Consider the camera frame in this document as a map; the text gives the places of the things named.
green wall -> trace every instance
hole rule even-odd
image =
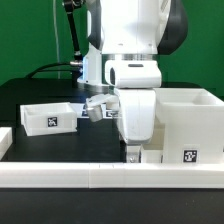
[[[61,61],[69,61],[73,55],[72,44],[61,2],[57,0],[60,57]],[[163,80],[197,83],[217,96],[224,96],[224,1],[183,0],[183,3],[189,19],[189,34],[175,53],[158,57]],[[81,49],[86,52],[85,8],[76,12],[75,18]],[[53,0],[1,1],[0,84],[56,60]]]

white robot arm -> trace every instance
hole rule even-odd
[[[114,87],[113,98],[117,98],[113,110],[118,130],[129,145],[147,143],[155,118],[153,88],[161,85],[161,73],[152,55],[170,54],[184,41],[187,20],[181,1],[87,0],[86,4],[90,53],[84,59],[83,81],[99,84],[101,54],[107,55],[104,75]],[[92,112],[99,108],[102,97],[87,99],[94,121],[100,116]]]

black table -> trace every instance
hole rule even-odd
[[[197,87],[183,83],[164,83],[163,86]],[[20,105],[66,101],[84,103],[86,97],[94,94],[72,88],[70,80],[13,79],[2,85],[0,126],[13,127],[15,130],[14,144],[3,162],[122,161],[124,157],[121,154],[118,133],[111,120],[98,124],[91,124],[88,120],[79,121],[79,127],[82,126],[83,131],[80,129],[76,134],[68,133],[48,138],[27,138],[20,125]],[[95,151],[95,143],[88,146],[91,142],[84,141],[87,135],[92,139],[94,132],[97,142],[103,146],[107,145],[106,149],[104,147],[104,153],[101,150]],[[64,153],[52,153],[53,149],[57,151],[66,143],[72,147],[67,148]],[[6,224],[224,222],[222,189],[0,189],[0,201],[0,223]]]

